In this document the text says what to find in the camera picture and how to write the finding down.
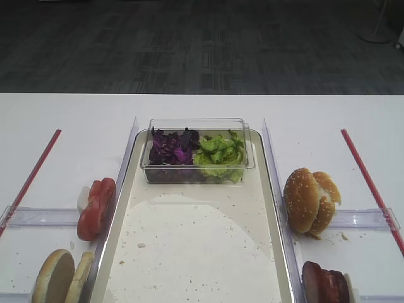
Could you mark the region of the pale bun bottom slice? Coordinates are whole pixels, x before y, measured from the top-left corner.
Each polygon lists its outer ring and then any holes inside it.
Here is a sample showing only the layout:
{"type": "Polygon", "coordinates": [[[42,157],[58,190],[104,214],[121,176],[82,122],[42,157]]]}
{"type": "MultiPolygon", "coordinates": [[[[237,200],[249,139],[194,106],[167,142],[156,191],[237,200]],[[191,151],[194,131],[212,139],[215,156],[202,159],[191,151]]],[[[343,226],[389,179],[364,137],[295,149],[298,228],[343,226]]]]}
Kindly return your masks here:
{"type": "Polygon", "coordinates": [[[95,258],[94,253],[84,252],[81,256],[79,265],[74,273],[72,282],[69,286],[65,303],[78,303],[84,287],[85,282],[90,273],[90,269],[95,258]]]}

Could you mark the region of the green lettuce leaves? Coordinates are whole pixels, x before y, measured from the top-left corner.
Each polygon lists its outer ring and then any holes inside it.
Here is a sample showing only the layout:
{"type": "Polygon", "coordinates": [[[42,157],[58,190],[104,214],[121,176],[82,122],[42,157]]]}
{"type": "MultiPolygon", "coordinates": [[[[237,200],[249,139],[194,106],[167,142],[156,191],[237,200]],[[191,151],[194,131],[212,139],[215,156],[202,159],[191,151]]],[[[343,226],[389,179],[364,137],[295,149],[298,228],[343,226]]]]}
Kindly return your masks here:
{"type": "Polygon", "coordinates": [[[221,134],[214,137],[199,138],[199,150],[194,156],[194,164],[209,166],[201,169],[201,173],[211,182],[240,182],[244,169],[237,169],[236,165],[244,162],[244,141],[232,130],[228,130],[230,138],[221,134]]]}

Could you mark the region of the red tomato slices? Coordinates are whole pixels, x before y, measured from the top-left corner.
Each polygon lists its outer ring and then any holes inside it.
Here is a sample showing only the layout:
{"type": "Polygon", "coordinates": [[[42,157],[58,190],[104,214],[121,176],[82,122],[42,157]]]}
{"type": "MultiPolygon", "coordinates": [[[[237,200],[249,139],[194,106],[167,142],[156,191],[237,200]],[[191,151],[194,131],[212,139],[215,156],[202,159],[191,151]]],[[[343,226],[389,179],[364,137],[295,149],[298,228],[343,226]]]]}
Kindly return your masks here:
{"type": "Polygon", "coordinates": [[[110,177],[94,181],[88,203],[81,212],[77,225],[77,235],[83,241],[94,241],[101,233],[109,203],[116,192],[116,184],[110,177]]]}

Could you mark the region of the dark red meat patties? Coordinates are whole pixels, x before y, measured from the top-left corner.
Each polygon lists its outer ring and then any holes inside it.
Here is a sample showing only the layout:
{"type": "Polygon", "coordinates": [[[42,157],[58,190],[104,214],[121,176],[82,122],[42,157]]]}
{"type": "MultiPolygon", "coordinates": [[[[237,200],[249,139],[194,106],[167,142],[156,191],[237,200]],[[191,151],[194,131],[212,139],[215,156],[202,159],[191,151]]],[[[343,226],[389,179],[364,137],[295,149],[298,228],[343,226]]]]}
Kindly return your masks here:
{"type": "Polygon", "coordinates": [[[306,261],[302,267],[302,284],[309,303],[350,302],[348,282],[340,271],[328,271],[306,261]]]}

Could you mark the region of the clear plastic salad box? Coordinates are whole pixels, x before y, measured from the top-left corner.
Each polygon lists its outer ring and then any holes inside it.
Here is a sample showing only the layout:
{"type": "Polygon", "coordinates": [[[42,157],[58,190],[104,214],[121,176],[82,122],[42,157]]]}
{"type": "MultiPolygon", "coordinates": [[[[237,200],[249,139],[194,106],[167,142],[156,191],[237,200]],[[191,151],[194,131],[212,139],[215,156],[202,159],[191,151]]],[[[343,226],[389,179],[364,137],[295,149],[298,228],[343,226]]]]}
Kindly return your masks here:
{"type": "Polygon", "coordinates": [[[237,184],[255,168],[241,118],[152,119],[140,167],[150,184],[237,184]]]}

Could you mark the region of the purple cabbage shreds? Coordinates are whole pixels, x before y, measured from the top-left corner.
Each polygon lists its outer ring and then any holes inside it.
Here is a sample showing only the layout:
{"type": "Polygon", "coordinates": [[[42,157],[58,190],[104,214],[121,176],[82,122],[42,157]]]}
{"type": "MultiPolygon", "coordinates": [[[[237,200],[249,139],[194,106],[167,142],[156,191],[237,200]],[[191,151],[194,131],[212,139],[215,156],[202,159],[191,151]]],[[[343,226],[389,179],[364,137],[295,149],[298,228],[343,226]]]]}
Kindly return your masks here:
{"type": "Polygon", "coordinates": [[[149,154],[150,165],[192,165],[193,152],[199,149],[199,133],[185,128],[178,132],[164,134],[161,129],[151,129],[153,146],[149,154]]]}

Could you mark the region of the cream metal tray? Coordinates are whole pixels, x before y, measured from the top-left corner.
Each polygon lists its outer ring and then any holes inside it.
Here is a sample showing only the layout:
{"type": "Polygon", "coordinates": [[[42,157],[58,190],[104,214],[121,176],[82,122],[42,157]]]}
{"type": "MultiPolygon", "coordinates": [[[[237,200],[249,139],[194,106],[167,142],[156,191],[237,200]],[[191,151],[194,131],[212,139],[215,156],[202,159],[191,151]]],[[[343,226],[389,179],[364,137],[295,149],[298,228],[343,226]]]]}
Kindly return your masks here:
{"type": "Polygon", "coordinates": [[[149,184],[140,132],[90,300],[293,302],[261,135],[239,184],[149,184]]]}

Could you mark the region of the front sesame bun top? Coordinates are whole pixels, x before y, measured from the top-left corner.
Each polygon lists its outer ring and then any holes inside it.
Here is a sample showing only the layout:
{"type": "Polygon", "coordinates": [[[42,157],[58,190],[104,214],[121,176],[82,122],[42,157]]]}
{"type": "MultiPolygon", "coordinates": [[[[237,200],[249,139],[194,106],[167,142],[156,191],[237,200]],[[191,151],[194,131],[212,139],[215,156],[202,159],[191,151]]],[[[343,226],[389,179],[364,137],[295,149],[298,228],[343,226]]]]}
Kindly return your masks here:
{"type": "Polygon", "coordinates": [[[283,189],[290,227],[304,234],[310,230],[319,211],[319,186],[305,167],[294,170],[283,189]]]}

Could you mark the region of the sesame bun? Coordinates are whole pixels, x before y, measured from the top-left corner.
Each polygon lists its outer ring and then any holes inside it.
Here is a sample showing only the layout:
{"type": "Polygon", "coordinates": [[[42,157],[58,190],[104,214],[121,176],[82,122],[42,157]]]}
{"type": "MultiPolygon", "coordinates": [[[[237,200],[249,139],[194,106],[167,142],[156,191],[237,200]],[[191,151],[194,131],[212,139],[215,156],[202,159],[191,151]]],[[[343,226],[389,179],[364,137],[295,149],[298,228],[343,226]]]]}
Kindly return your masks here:
{"type": "Polygon", "coordinates": [[[336,204],[341,205],[342,201],[337,185],[327,173],[314,172],[313,176],[319,188],[319,210],[308,233],[319,237],[331,223],[336,211],[336,204]]]}
{"type": "Polygon", "coordinates": [[[304,234],[310,230],[319,211],[319,186],[305,167],[294,170],[283,189],[290,227],[304,234]]]}

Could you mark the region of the rear sesame bun top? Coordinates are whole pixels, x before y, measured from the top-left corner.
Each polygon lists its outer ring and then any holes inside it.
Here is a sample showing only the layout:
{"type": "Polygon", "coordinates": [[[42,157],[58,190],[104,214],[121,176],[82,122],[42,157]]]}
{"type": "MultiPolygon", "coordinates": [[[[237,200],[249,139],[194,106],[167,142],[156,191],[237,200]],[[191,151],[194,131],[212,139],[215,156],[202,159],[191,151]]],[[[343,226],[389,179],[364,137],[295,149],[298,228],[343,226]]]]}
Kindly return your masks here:
{"type": "Polygon", "coordinates": [[[336,211],[336,204],[341,205],[342,201],[337,185],[327,173],[314,172],[313,176],[319,188],[319,210],[308,233],[319,237],[331,223],[336,211]]]}

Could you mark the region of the left clear long divider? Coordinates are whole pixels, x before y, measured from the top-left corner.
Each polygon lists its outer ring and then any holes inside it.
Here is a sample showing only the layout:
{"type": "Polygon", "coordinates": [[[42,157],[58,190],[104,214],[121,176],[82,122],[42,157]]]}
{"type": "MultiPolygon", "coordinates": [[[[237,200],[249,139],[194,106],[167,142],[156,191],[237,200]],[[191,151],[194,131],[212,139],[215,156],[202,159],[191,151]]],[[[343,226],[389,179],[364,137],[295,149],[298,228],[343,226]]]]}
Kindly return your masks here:
{"type": "Polygon", "coordinates": [[[102,302],[104,299],[105,288],[113,264],[120,228],[124,218],[126,204],[129,199],[129,191],[124,189],[124,183],[127,171],[130,169],[130,161],[138,131],[138,120],[135,119],[130,130],[121,167],[117,175],[116,191],[107,209],[105,218],[106,226],[103,228],[100,238],[97,241],[95,259],[90,268],[88,279],[83,286],[80,302],[102,302]]]}

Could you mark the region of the clear long divider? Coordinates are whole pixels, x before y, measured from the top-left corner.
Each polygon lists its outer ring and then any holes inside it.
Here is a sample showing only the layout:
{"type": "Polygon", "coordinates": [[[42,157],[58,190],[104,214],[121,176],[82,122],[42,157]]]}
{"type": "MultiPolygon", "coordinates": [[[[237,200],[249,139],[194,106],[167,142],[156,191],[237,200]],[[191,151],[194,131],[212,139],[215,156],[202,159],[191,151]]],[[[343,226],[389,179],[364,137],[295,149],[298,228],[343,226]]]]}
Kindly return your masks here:
{"type": "Polygon", "coordinates": [[[135,119],[130,130],[121,167],[117,175],[116,191],[107,209],[105,218],[106,226],[103,228],[100,238],[97,241],[95,259],[90,268],[88,279],[83,286],[80,302],[102,302],[104,299],[105,288],[113,264],[120,228],[124,218],[126,204],[129,199],[129,191],[124,189],[124,183],[127,171],[130,169],[130,161],[138,131],[138,120],[135,119]]]}
{"type": "Polygon", "coordinates": [[[266,119],[263,120],[262,135],[268,174],[271,182],[274,210],[276,215],[276,225],[280,238],[282,260],[284,272],[287,279],[287,289],[285,292],[288,302],[306,302],[304,288],[301,282],[299,264],[295,255],[293,234],[288,226],[287,211],[283,202],[281,182],[279,181],[276,156],[272,147],[272,139],[266,119]]]}

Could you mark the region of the right clear long divider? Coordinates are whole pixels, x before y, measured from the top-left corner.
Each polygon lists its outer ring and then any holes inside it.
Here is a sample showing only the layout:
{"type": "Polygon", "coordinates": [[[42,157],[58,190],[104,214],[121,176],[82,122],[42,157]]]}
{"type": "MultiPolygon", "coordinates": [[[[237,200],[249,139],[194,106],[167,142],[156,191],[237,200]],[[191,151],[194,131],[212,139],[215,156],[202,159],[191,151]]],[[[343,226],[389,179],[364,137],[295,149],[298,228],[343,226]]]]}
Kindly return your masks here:
{"type": "Polygon", "coordinates": [[[301,282],[299,264],[295,255],[293,234],[288,226],[287,211],[283,202],[281,182],[279,181],[276,156],[272,147],[272,139],[266,119],[263,120],[262,135],[268,174],[271,182],[274,210],[276,215],[276,225],[280,238],[282,260],[284,272],[287,279],[287,289],[285,292],[288,302],[306,302],[304,288],[301,282]]]}

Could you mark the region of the right far clear pusher track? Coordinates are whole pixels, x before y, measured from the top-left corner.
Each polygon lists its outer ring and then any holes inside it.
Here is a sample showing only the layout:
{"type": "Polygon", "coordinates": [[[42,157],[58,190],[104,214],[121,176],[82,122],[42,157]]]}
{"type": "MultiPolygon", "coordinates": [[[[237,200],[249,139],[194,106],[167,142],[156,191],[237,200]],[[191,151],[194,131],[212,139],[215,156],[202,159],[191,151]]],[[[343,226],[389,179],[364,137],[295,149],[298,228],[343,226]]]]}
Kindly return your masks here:
{"type": "Polygon", "coordinates": [[[401,229],[391,208],[338,210],[329,229],[392,230],[401,229]]]}

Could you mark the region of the clear pusher track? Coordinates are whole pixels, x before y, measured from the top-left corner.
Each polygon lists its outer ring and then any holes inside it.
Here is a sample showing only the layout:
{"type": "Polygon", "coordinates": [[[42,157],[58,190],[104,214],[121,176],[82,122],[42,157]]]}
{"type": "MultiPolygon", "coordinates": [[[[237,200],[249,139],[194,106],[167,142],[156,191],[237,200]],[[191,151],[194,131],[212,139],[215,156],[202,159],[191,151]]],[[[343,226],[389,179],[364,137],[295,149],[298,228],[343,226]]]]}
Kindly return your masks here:
{"type": "Polygon", "coordinates": [[[401,229],[391,208],[338,210],[329,229],[392,230],[401,229]]]}
{"type": "Polygon", "coordinates": [[[76,208],[31,208],[7,206],[1,215],[1,228],[76,227],[80,214],[76,208]]]}

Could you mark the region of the left far clear pusher track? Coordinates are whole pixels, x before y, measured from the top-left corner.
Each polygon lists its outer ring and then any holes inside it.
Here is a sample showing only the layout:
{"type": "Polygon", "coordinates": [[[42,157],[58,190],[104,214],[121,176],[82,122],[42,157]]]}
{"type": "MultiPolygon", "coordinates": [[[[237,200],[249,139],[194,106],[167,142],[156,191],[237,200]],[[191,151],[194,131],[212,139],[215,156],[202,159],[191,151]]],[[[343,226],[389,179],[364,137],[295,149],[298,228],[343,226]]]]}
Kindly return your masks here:
{"type": "Polygon", "coordinates": [[[1,228],[76,227],[80,214],[76,208],[31,208],[7,206],[1,215],[1,228]]]}

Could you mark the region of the upright bun bottom slice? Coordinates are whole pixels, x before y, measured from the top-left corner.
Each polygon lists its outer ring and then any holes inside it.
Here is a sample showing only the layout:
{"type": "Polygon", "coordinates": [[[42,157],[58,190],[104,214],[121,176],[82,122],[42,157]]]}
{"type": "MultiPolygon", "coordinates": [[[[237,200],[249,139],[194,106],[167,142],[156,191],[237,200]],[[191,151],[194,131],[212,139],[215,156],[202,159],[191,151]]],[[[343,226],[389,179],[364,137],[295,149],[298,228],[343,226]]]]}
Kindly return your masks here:
{"type": "Polygon", "coordinates": [[[74,259],[65,249],[50,253],[33,288],[31,302],[64,302],[75,272],[74,259]]]}

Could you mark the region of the right red rail strip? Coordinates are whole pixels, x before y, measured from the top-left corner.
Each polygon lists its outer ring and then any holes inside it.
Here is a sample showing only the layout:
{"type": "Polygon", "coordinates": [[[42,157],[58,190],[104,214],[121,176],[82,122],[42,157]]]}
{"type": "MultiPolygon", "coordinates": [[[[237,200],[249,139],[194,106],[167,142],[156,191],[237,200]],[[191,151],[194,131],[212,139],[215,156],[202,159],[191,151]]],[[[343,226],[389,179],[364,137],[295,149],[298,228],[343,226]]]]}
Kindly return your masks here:
{"type": "Polygon", "coordinates": [[[364,162],[362,161],[360,154],[357,151],[350,135],[348,134],[348,131],[346,129],[341,129],[340,132],[341,132],[353,158],[355,159],[355,161],[365,179],[365,182],[366,182],[369,190],[371,191],[378,207],[381,209],[381,211],[384,215],[384,218],[386,219],[386,221],[388,223],[391,234],[392,234],[401,254],[403,254],[403,238],[400,234],[398,224],[395,223],[395,221],[393,220],[393,216],[388,213],[388,207],[384,203],[379,191],[377,190],[377,187],[376,187],[375,183],[373,182],[372,177],[370,176],[364,162]]]}

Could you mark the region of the red rail strip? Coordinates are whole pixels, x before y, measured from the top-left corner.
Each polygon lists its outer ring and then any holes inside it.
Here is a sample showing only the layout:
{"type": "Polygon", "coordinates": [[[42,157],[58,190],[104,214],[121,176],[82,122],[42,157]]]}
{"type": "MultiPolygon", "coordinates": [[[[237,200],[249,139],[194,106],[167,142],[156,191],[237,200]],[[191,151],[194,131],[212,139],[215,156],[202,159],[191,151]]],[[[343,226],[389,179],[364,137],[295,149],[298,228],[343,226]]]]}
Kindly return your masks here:
{"type": "Polygon", "coordinates": [[[8,206],[5,209],[4,213],[2,214],[0,235],[3,235],[4,231],[6,230],[6,226],[7,226],[9,219],[13,216],[14,212],[19,207],[22,199],[24,198],[27,191],[29,190],[29,187],[31,186],[34,178],[36,177],[36,175],[39,172],[40,168],[42,167],[43,163],[45,162],[48,154],[51,152],[51,150],[52,150],[53,146],[55,145],[57,139],[59,138],[61,132],[62,132],[61,129],[55,130],[54,134],[52,135],[52,138],[48,142],[48,144],[45,147],[44,151],[42,152],[40,158],[37,160],[37,163],[35,164],[34,168],[32,169],[29,176],[27,177],[25,183],[23,184],[22,188],[20,189],[19,193],[17,194],[15,200],[13,201],[11,206],[8,206]]]}
{"type": "Polygon", "coordinates": [[[401,254],[403,254],[403,238],[400,234],[398,224],[395,223],[395,221],[393,220],[393,216],[388,213],[388,207],[384,203],[379,191],[377,190],[377,187],[376,187],[375,183],[373,182],[372,177],[370,176],[364,162],[362,161],[360,154],[357,151],[350,135],[348,134],[348,131],[346,129],[341,129],[340,132],[341,132],[353,158],[355,159],[355,161],[365,179],[365,182],[366,182],[369,190],[371,191],[378,207],[381,209],[381,211],[384,215],[384,218],[386,219],[386,221],[388,223],[391,234],[392,234],[401,254]]]}

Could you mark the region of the left red rail strip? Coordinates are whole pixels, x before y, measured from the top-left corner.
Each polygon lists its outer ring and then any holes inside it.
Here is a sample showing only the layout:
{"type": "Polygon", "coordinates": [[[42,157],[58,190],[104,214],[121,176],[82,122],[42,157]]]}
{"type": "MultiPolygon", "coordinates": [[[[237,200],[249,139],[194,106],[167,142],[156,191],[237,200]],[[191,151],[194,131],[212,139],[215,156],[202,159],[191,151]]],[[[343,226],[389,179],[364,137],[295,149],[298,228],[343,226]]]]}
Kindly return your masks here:
{"type": "Polygon", "coordinates": [[[19,207],[22,199],[24,198],[27,191],[29,190],[29,187],[31,186],[34,178],[36,177],[36,175],[39,172],[40,168],[42,167],[43,163],[45,162],[48,154],[51,152],[51,150],[52,150],[53,146],[55,145],[57,139],[59,138],[61,132],[62,132],[61,129],[55,130],[54,134],[52,135],[52,138],[48,142],[48,144],[45,147],[44,151],[42,152],[40,158],[37,160],[37,163],[35,164],[34,168],[32,169],[29,176],[27,177],[25,183],[23,184],[22,188],[20,189],[19,193],[17,194],[15,200],[13,201],[11,206],[8,206],[5,209],[4,213],[2,214],[0,235],[3,235],[4,231],[6,230],[6,226],[7,226],[9,219],[13,216],[14,212],[19,207]]]}

